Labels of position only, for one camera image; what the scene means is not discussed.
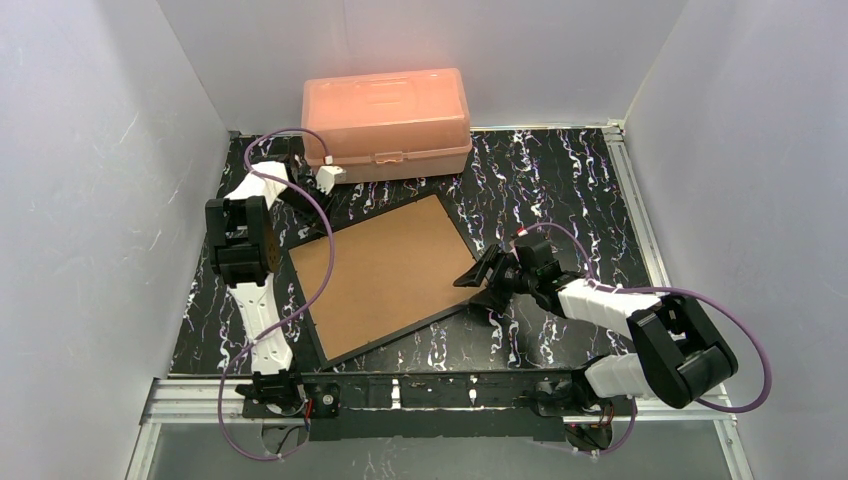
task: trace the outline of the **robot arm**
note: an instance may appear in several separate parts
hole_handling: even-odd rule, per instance
[[[518,237],[506,253],[491,246],[455,286],[487,288],[470,303],[502,313],[513,294],[530,294],[543,309],[588,321],[632,340],[636,353],[593,359],[578,375],[590,397],[658,397],[683,408],[736,373],[738,364],[697,300],[608,293],[562,271],[541,233]]]
[[[292,181],[293,175],[284,163],[261,162],[253,168]],[[322,207],[329,205],[329,193],[343,173],[338,167],[321,167],[318,171],[311,193],[320,199]],[[296,209],[300,207],[296,203],[299,197],[286,192],[279,182],[248,175],[230,194],[206,204],[212,271],[221,276],[235,299],[250,342],[280,321],[273,290],[280,253],[268,211],[278,197]],[[311,208],[304,206],[304,213],[313,213]],[[291,369],[292,350],[281,329],[258,342],[251,355],[254,373],[276,375]]]

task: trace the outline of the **black marbled surface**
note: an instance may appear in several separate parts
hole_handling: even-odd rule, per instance
[[[448,212],[469,248],[482,253],[492,243],[509,241],[520,226],[553,221],[570,228],[592,255],[596,274],[606,283],[648,285],[603,135],[597,129],[474,132],[473,150],[461,175],[346,185],[338,196],[332,222],[341,224],[384,210],[434,189],[442,192]],[[244,178],[244,148],[252,139],[233,141],[218,195]],[[260,157],[293,155],[299,139],[273,139],[254,152]],[[290,207],[271,210],[283,250],[310,235]],[[552,233],[563,268],[578,269],[576,250]],[[172,359],[172,374],[214,375],[245,342],[232,298],[212,273],[204,247],[191,286],[183,325]],[[293,312],[303,296],[288,275],[287,255],[275,277],[280,315]],[[285,328],[298,368],[318,370],[319,362],[303,318]],[[461,312],[376,350],[334,367],[337,371],[434,371],[503,368],[576,367],[627,345],[615,333],[586,322],[555,317],[529,296],[516,297],[503,317]],[[238,373],[250,373],[248,363]]]

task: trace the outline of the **white plastic part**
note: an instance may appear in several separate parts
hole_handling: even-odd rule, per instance
[[[265,279],[265,285],[261,287],[252,282],[245,282],[230,288],[250,341],[255,341],[266,328],[280,321],[273,285],[274,274],[270,273]],[[279,328],[259,340],[251,350],[251,355],[251,369],[263,375],[288,370],[293,356],[286,343],[286,337]]]
[[[602,292],[582,279],[569,283],[557,295],[567,318],[585,320],[615,330],[627,338],[630,338],[627,317],[660,301],[654,295]]]
[[[392,379],[392,410],[400,409],[400,382]]]
[[[273,175],[277,178],[282,178],[283,180],[288,181],[289,176],[286,173],[286,166],[280,162],[259,162],[253,164],[253,169],[268,175]],[[286,186],[280,182],[275,182],[273,180],[266,180],[264,178],[257,177],[256,175],[247,175],[244,177],[244,180],[236,187],[235,190],[230,192],[224,198],[229,198],[231,200],[242,200],[247,197],[255,197],[257,195],[263,195],[265,197],[265,203],[268,204],[268,208],[271,208],[271,205],[274,204],[274,200],[277,199],[277,196],[286,189]]]
[[[342,167],[321,167],[315,174],[315,183],[318,189],[329,195],[337,183],[345,181],[347,172]]]
[[[586,369],[586,380],[601,398],[618,395],[656,397],[635,353],[602,358]]]

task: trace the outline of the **plastic box lid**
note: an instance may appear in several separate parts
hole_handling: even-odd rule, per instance
[[[455,68],[309,80],[302,125],[327,142],[338,165],[403,154],[416,160],[471,147],[471,119]],[[304,136],[310,165],[321,144]]]

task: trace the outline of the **wire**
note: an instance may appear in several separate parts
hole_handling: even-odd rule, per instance
[[[630,438],[630,434],[633,433],[633,427],[636,426],[636,415],[639,413],[639,408],[636,407],[636,399],[630,399],[630,423],[627,424],[627,430],[624,431],[624,435],[615,442],[615,445],[610,445],[606,450],[599,450],[598,455],[609,455],[610,453],[618,450],[624,445],[624,442]]]
[[[615,405],[610,405],[610,418],[607,420],[607,423],[604,424],[605,427],[609,427],[612,425],[612,419],[615,418]]]
[[[294,412],[292,412],[292,413],[281,413],[280,415],[282,415],[284,417],[293,417],[293,416],[297,415],[298,413],[302,412],[303,409],[306,407],[307,403],[309,403],[309,402],[304,400],[304,402],[300,404],[300,408],[298,408]]]
[[[609,448],[607,448],[606,450],[598,449],[598,450],[594,450],[592,452],[581,452],[581,453],[584,453],[584,454],[589,455],[589,456],[593,456],[595,454],[595,452],[597,452],[598,455],[609,455],[610,453],[621,448],[622,445],[624,445],[624,442],[626,442],[627,439],[630,438],[630,435],[633,433],[633,427],[636,425],[636,415],[638,415],[638,413],[639,413],[639,409],[636,406],[636,399],[631,398],[630,399],[630,423],[627,424],[627,430],[624,431],[624,434],[621,436],[621,438],[617,442],[615,442],[614,445],[610,445]],[[561,452],[575,453],[577,451],[576,448],[570,448],[569,449],[569,448],[559,447],[557,445],[548,445],[546,443],[537,443],[537,442],[532,442],[532,443],[534,445],[539,445],[540,447],[548,448],[548,449],[551,449],[551,450],[559,450]]]
[[[707,305],[715,308],[722,315],[727,317],[731,322],[736,324],[736,326],[739,327],[740,330],[742,330],[742,333],[744,333],[745,336],[748,337],[748,340],[751,341],[751,344],[754,345],[754,349],[757,351],[757,355],[759,355],[759,357],[760,357],[760,363],[762,363],[762,365],[763,365],[763,388],[760,391],[760,394],[757,396],[756,399],[754,399],[754,401],[752,401],[751,403],[749,403],[747,405],[743,405],[741,407],[728,407],[728,406],[725,406],[725,405],[718,405],[718,404],[715,404],[715,403],[710,403],[706,400],[702,400],[700,398],[695,400],[695,401],[700,403],[701,405],[703,405],[705,407],[709,407],[709,408],[712,408],[713,410],[718,410],[719,412],[724,412],[724,413],[747,413],[747,412],[750,412],[751,410],[754,410],[754,409],[760,407],[760,405],[765,403],[766,399],[768,398],[769,394],[771,393],[771,385],[772,385],[771,362],[769,361],[768,355],[766,354],[765,347],[763,346],[762,343],[760,343],[760,340],[756,337],[756,335],[754,335],[754,332],[749,330],[748,327],[746,327],[742,323],[742,321],[739,320],[739,318],[737,318],[736,315],[734,315],[727,307],[718,303],[717,301],[713,300],[712,298],[707,297],[706,295],[701,295],[698,292],[693,292],[692,290],[686,290],[686,289],[683,289],[683,288],[675,288],[675,287],[614,288],[614,287],[611,287],[609,285],[604,285],[595,278],[594,273],[592,272],[592,269],[591,269],[592,260],[589,258],[589,255],[586,253],[586,249],[583,248],[583,246],[580,244],[580,242],[577,241],[577,238],[571,232],[566,230],[565,227],[558,225],[556,223],[552,223],[552,222],[535,223],[535,224],[525,228],[525,230],[528,230],[528,231],[529,230],[535,230],[535,229],[538,229],[538,228],[541,228],[541,227],[553,227],[553,228],[556,228],[557,230],[560,230],[561,232],[565,233],[566,235],[568,235],[568,238],[570,238],[571,241],[574,242],[574,245],[577,247],[577,250],[580,251],[580,253],[583,255],[583,258],[589,264],[589,271],[587,273],[587,276],[589,277],[589,281],[593,282],[595,288],[597,288],[598,290],[600,290],[602,292],[625,293],[625,294],[626,293],[649,293],[649,294],[670,293],[670,294],[673,294],[673,295],[687,295],[687,296],[695,298],[696,300],[704,302]]]
[[[591,435],[586,435],[586,436],[584,436],[584,437],[578,437],[578,438],[579,438],[580,440],[583,440],[583,441],[584,441],[584,442],[586,442],[586,443],[589,443],[589,444],[593,445],[596,449],[598,449],[598,451],[600,451],[601,449],[603,449],[603,448],[604,448],[604,447],[602,447],[602,446],[598,445],[598,442],[596,442],[596,441],[595,441],[595,439],[593,439]]]
[[[607,418],[607,408],[606,408],[606,407],[604,407],[604,409],[603,409],[603,410],[601,410],[601,418],[600,418],[600,419],[598,419],[598,423],[597,423],[596,425],[594,425],[594,426],[595,426],[595,427],[601,427],[601,426],[603,426],[603,424],[604,424],[604,419],[605,419],[605,418]]]
[[[306,407],[306,415],[303,416],[303,426],[306,427],[307,432],[309,432],[309,426],[310,426],[309,416],[312,415],[312,402],[313,401],[314,400],[312,400],[311,398],[309,399],[309,406]]]
[[[283,449],[283,445],[285,445],[285,444],[286,444],[286,440],[288,440],[288,439],[289,439],[289,435],[291,435],[291,432],[294,432],[294,431],[296,431],[296,430],[300,430],[301,428],[303,428],[303,427],[301,427],[300,425],[295,425],[294,427],[291,427],[290,429],[288,429],[288,431],[286,431],[286,434],[285,434],[285,435],[283,435],[283,441],[281,441],[281,442],[280,442],[280,446],[279,446],[279,447],[277,447],[277,451],[276,451],[276,452],[274,452],[274,455],[279,455],[279,454],[280,454],[280,451]]]
[[[242,358],[247,356],[248,353],[250,353],[251,348],[253,348],[253,346],[256,345],[257,342],[259,342],[260,340],[262,340],[263,338],[265,338],[266,336],[271,334],[276,329],[281,328],[283,325],[289,324],[292,320],[294,320],[295,318],[300,316],[301,313],[305,312],[309,307],[311,307],[312,304],[315,303],[316,300],[318,300],[318,297],[321,296],[321,294],[324,293],[324,289],[327,288],[327,283],[329,283],[330,276],[333,274],[333,265],[335,264],[335,261],[336,261],[336,242],[335,242],[335,239],[333,238],[333,230],[330,226],[330,219],[327,218],[327,214],[324,213],[324,210],[321,208],[321,206],[318,204],[318,202],[314,198],[312,198],[311,195],[306,193],[306,191],[304,191],[302,188],[298,187],[297,185],[295,185],[295,184],[293,184],[293,183],[291,183],[287,180],[284,180],[282,178],[276,177],[274,175],[268,175],[266,173],[258,172],[253,168],[253,165],[250,163],[250,153],[253,151],[254,147],[256,147],[260,143],[264,142],[265,140],[273,137],[274,135],[279,135],[279,134],[285,133],[285,132],[304,132],[304,133],[307,133],[309,135],[314,136],[315,138],[317,138],[321,142],[321,145],[324,147],[324,154],[326,156],[330,156],[330,151],[327,148],[327,144],[324,142],[324,139],[321,138],[320,135],[313,132],[312,130],[309,130],[309,129],[306,129],[306,128],[296,128],[296,127],[283,128],[283,129],[277,130],[275,132],[271,132],[267,135],[263,135],[263,136],[257,138],[256,140],[254,140],[253,142],[251,142],[250,145],[247,146],[247,149],[245,149],[245,151],[244,151],[244,166],[247,168],[247,171],[252,175],[256,175],[257,177],[264,178],[264,179],[267,179],[267,180],[273,180],[273,181],[276,181],[276,182],[280,182],[283,185],[285,185],[286,187],[291,188],[292,190],[294,190],[295,192],[300,194],[303,198],[305,198],[306,201],[308,201],[310,205],[312,205],[312,207],[318,213],[318,216],[321,218],[321,222],[324,224],[324,229],[327,232],[327,240],[330,244],[330,260],[327,263],[327,273],[324,275],[324,280],[321,282],[321,285],[318,287],[318,290],[315,291],[315,294],[312,296],[312,298],[310,298],[305,304],[303,304],[303,306],[301,306],[300,308],[295,310],[288,317],[280,320],[279,322],[277,322],[277,323],[271,325],[270,327],[266,328],[265,330],[263,330],[259,335],[256,336],[255,339],[253,339],[253,341],[248,341],[247,344],[244,346],[244,348],[235,357],[233,357],[232,360],[230,360],[230,362],[227,364],[226,367],[224,367],[224,371],[221,372],[221,383],[218,385],[218,407],[217,407],[218,408],[218,427],[221,429],[221,434],[224,435],[224,438],[227,440],[227,443],[229,443],[230,446],[233,447],[233,450],[237,451],[241,455],[243,455],[243,456],[245,456],[245,457],[247,457],[251,460],[257,460],[257,461],[261,461],[261,462],[272,462],[272,461],[278,460],[282,457],[291,455],[292,453],[294,453],[298,449],[300,449],[301,446],[305,445],[306,442],[304,442],[301,445],[298,445],[293,450],[289,451],[288,453],[283,454],[282,456],[276,455],[276,456],[272,456],[272,457],[255,455],[255,454],[250,453],[247,450],[244,450],[243,448],[241,448],[235,442],[235,440],[233,440],[233,437],[230,435],[230,432],[227,431],[227,427],[224,424],[224,384],[227,381],[227,373],[236,365],[236,363],[238,363],[239,360],[241,360]]]

